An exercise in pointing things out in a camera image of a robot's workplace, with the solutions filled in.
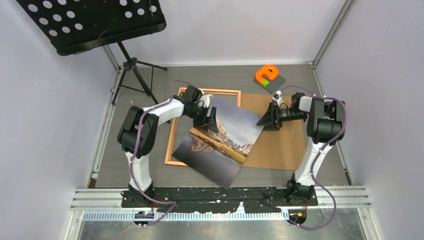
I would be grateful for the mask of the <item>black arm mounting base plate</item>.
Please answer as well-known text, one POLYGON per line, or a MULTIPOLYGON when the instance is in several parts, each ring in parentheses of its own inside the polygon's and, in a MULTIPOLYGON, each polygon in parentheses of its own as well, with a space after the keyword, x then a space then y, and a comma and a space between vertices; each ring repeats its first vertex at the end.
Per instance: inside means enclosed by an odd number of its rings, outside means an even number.
POLYGON ((138 190, 122 190, 123 208, 151 208, 165 213, 173 204, 173 213, 234 213, 244 207, 247 213, 276 213, 280 207, 315 207, 318 199, 295 202, 286 197, 285 187, 150 187, 145 198, 138 190))

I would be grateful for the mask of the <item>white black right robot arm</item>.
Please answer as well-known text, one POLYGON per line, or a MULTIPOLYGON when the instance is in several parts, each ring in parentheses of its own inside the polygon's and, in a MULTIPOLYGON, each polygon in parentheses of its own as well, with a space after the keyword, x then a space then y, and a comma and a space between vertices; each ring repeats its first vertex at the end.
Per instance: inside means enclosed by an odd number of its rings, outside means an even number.
POLYGON ((306 96, 297 92, 287 106, 277 91, 265 114, 256 123, 265 131, 276 131, 283 122, 303 120, 307 123, 308 146, 298 169, 287 181, 284 200, 301 205, 313 198, 317 173, 332 147, 342 140, 346 130, 346 106, 329 97, 306 96))

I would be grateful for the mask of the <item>copper picture frame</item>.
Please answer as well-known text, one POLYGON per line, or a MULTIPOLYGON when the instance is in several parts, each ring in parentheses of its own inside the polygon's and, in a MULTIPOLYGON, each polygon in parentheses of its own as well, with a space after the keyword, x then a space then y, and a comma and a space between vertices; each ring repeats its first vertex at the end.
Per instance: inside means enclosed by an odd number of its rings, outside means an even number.
MULTIPOLYGON (((236 97, 236 105, 238 107, 242 104, 242 91, 234 89, 218 89, 218 88, 201 88, 205 94, 213 95, 227 95, 236 97)), ((173 147, 176 138, 178 119, 173 118, 171 121, 171 128, 169 133, 169 138, 167 142, 166 154, 164 164, 168 166, 179 166, 179 167, 188 167, 185 163, 177 160, 172 160, 173 147)))

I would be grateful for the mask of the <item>mountain landscape photo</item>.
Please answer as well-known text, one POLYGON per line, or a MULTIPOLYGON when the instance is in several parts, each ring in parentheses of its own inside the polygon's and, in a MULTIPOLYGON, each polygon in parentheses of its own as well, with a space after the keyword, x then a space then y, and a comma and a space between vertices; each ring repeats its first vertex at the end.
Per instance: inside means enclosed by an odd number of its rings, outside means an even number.
POLYGON ((263 130, 257 125, 261 117, 223 95, 213 95, 210 106, 216 108, 218 131, 191 128, 171 156, 227 189, 263 130))

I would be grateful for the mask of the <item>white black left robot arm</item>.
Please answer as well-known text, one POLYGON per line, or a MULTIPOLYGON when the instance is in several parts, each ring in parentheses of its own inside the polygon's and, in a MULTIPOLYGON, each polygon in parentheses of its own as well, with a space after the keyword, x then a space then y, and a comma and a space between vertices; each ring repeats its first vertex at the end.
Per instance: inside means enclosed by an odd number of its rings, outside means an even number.
POLYGON ((153 180, 150 175, 149 154, 152 151, 158 127, 174 118, 187 116, 193 127, 218 132, 216 107, 210 106, 211 94, 192 85, 179 95, 154 106, 132 106, 119 130, 117 141, 127 157, 130 181, 128 189, 121 192, 122 207, 150 207, 165 205, 155 200, 153 180))

